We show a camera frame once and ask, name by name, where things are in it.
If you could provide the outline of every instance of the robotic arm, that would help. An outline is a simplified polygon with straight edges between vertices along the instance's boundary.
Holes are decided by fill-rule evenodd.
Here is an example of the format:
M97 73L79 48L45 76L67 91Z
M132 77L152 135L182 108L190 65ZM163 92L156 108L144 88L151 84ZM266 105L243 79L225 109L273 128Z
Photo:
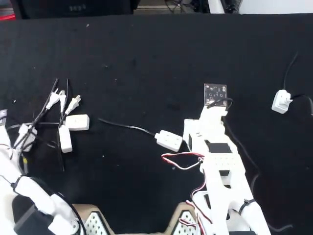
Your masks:
M183 139L189 150L204 156L200 171L206 190L196 192L192 198L200 230L205 235L228 235L235 231L269 235L237 147L225 135L222 117L227 115L226 96L226 85L205 84L200 118L184 121Z
M76 234L79 224L71 207L58 195L50 196L34 180L22 176L17 162L20 150L8 148L11 143L4 125L0 126L0 143L0 175L11 184L11 188L6 187L6 191L1 192L3 200L5 201L10 196L15 197L17 194L29 197L35 205L36 212L53 217L53 221L48 225L52 233L55 235Z

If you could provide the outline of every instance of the black wire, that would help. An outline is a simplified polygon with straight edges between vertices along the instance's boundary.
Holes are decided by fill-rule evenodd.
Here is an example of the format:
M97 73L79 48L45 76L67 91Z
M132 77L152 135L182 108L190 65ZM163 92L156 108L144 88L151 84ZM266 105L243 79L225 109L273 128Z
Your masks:
M292 96L291 99L294 100L294 99L298 99L298 98L301 98L301 97L304 97L304 98L309 100L309 102L310 102L310 109L311 109L311 115L313 116L313 101L311 100L311 98L309 96L307 96L305 94L297 94L297 95Z
M10 160L12 160L12 158L13 158L13 149L11 148L11 146L9 146L9 145L7 145L7 144L4 144L4 143L0 143L0 145L8 147L7 150L11 149Z
M226 107L226 110L228 110L228 109L231 107L231 105L233 104L233 99L232 99L232 98L221 98L221 99L218 99L218 100L216 100L216 101L214 101L214 102L208 104L208 105L207 105L207 108L209 109L209 108L211 108L211 107L213 107L213 106L216 106L218 103L221 103L221 102L223 102L223 101L230 101L230 102L231 102L230 105L228 105L228 106Z
M155 136L156 134L153 133L153 132L150 132L150 131L147 131L146 129L143 129L143 128L140 128L140 127L137 127L137 126L128 126L128 125L123 125L123 124L118 124L118 123L115 123L115 122L112 122L112 121L107 121L107 120L104 120L102 118L98 118L99 121L103 122L103 123L106 123L106 124L109 124L109 125L113 125L113 126L119 126L119 127L125 127L125 128L130 128L130 129L135 129L135 130L139 130L139 131L142 131L144 133L147 133L151 136Z
M63 108L63 111L62 111L62 113L60 115L60 121L59 121L59 125L58 125L58 130L57 130L58 159L59 159L59 164L60 164L61 171L63 171L63 172L65 171L65 164L64 164L64 159L63 159L63 156L62 156L62 150L61 150L61 143L60 143L59 133L60 133L60 127L62 126L62 122L66 118L66 115L64 115L64 113L65 113L65 109L66 109L66 106L67 106L68 93L69 93L69 79L67 78L67 96L65 98L64 108Z
M169 6L169 4L168 4L169 1L175 3L175 7L171 8L171 7ZM170 10L170 12L171 12L172 14L175 13L176 7L180 8L180 12L185 12L185 11L183 10L183 8L181 7L181 2L182 2L182 0L180 0L180 1L164 0L164 2L165 2L165 5L167 6L167 8Z
M296 59L298 57L298 52L296 52L293 56L293 59L291 60L291 62L289 63L286 71L285 71L285 75L284 75L284 78L283 78L283 81L282 81L282 88L283 90L286 89L286 79L287 79L287 76L288 76L288 73L289 73L289 70L292 68L293 64L295 63Z
M224 117L222 117L222 121L224 122L224 125L226 127L226 129L228 130L230 137L240 146L240 148L242 149L242 151L244 152L246 158L252 163L252 165L258 170L258 172L260 172L260 169L258 167L258 165L254 162L254 160L250 157L250 155L248 154L248 151L246 150L245 146L239 141L239 139L234 135L233 131L231 130L231 128L229 127L226 119Z
M25 125L31 125L31 122L27 122L24 123ZM37 125L59 125L58 122L38 122ZM21 126L21 124L16 124L16 125L12 125L6 128L7 131L15 129L15 128L19 128Z
M255 197L255 195L254 195L255 182L256 182L256 180L257 180L259 177L260 177L260 173L257 173L257 174L253 177L253 179L252 179L252 181L251 181L251 184L250 184L250 189L251 189L251 192L252 192L253 197ZM274 232L276 232L276 233L280 233L280 232L282 232L282 231L284 231L284 230L286 230L286 229L292 229L292 228L293 228L293 225L292 225L292 224L285 225L285 226L283 226L283 227L281 227L281 228L275 228L275 227L271 226L269 223L267 223L267 224L268 224L268 228L269 228L271 231L274 231Z
M0 175L0 177L2 177L6 182L8 182L9 184L11 184L11 182L8 181L3 175Z
M51 93L54 92L55 89L56 89L56 86L57 86L57 84L58 84L58 81L59 81L58 78L55 79L55 82L54 82L54 84L53 84L53 86L52 86L52 89L51 89L49 95L48 95L48 98L47 98L47 100L45 101L45 104L44 104L43 108L41 109L41 111L39 112L39 114L37 115L37 117L35 118L35 120L32 122L31 128L28 130L28 133L27 133L23 138L21 138L21 140L20 140L18 143L16 143L13 148L16 148L16 146L18 146L23 140L24 140L24 141L23 141L22 147L24 146L26 140L28 139L28 137L29 137L29 135L30 135L30 132L33 131L33 129L34 129L35 125L37 124L37 122L46 114L46 112L47 112L46 106L47 106L47 104L48 104L48 102L49 102Z
M74 213L75 213L75 215L76 215L76 217L77 217L77 219L78 219L78 221L79 221L81 227L83 228L84 234L87 235L86 228L85 228L85 226L84 226L84 223L83 223L83 221L82 221L82 218L80 217L80 215L79 215L77 209L76 209L71 203L69 203L68 200L67 200L61 193L52 190L52 188L50 188L50 187L48 186L48 184L47 184L46 182L44 182L43 180L38 179L38 178L36 178L36 177L30 177L30 178L31 178L32 180L34 180L37 184L39 184L41 187L44 187L44 190L45 190L45 191L48 190L48 191L50 191L50 193L56 194L56 195L58 195L59 197L61 197L61 198L71 207L71 209L74 211Z
M60 119L60 123L59 123L59 126L58 126L58 132L57 132L57 138L58 138L58 157L59 157L59 163L60 163L60 167L61 167L61 170L64 172L65 171L65 166L64 166L64 159L63 159L63 156L62 156L62 153L60 152L60 148L61 148L61 144L60 144L60 136L59 136L59 133L60 133L60 127L62 125L62 122L64 121L64 119L67 117L67 115L65 114L61 119Z

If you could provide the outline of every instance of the circuit board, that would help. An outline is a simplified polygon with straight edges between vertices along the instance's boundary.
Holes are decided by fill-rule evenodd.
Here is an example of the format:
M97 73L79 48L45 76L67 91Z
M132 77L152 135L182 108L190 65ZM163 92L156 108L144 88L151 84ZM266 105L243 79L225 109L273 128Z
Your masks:
M204 105L208 105L219 99L227 98L227 85L223 84L204 84ZM226 106L227 102L221 102L216 106Z

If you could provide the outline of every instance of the black monitor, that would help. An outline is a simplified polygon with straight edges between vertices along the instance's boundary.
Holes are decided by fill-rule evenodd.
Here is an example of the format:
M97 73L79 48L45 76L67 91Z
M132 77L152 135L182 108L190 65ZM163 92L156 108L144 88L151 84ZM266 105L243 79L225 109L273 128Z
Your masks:
M131 14L139 0L11 0L17 19Z

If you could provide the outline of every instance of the white connector block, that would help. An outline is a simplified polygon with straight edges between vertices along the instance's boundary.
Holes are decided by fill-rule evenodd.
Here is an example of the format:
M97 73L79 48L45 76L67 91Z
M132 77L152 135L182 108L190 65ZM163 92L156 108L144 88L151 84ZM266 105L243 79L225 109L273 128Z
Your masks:
M65 126L70 131L87 131L89 130L89 117L87 114L67 116Z
M59 136L60 136L60 144L61 144L62 152L69 153L73 151L69 129L65 125L62 125L60 127Z
M14 146L15 146L18 142L20 142L20 143L16 146L16 149L21 149L22 144L24 143L24 140L21 141L21 139L24 138L24 136L27 134L29 128L30 128L30 126L26 126L25 124L22 124L22 125L21 125L21 127L20 127L20 129L19 129L19 136L18 136L18 138L16 139L16 141L15 141L15 143L14 143ZM37 130L36 130L35 128L33 128L32 133L34 133L34 134L36 135L36 134L37 134ZM35 138L36 138L35 135L30 134L30 135L28 136L27 140L25 141L24 146L26 146L26 145L28 145L28 144L34 142L34 140L35 140ZM32 144L31 144L29 147L27 147L27 148L24 150L24 152L29 152L30 149L31 149L31 147L32 147Z
M286 90L279 90L274 98L272 110L284 114L288 111L289 104L292 102L291 95Z
M168 148L174 152L178 152L182 143L182 137L168 131L160 131L155 135L156 143Z

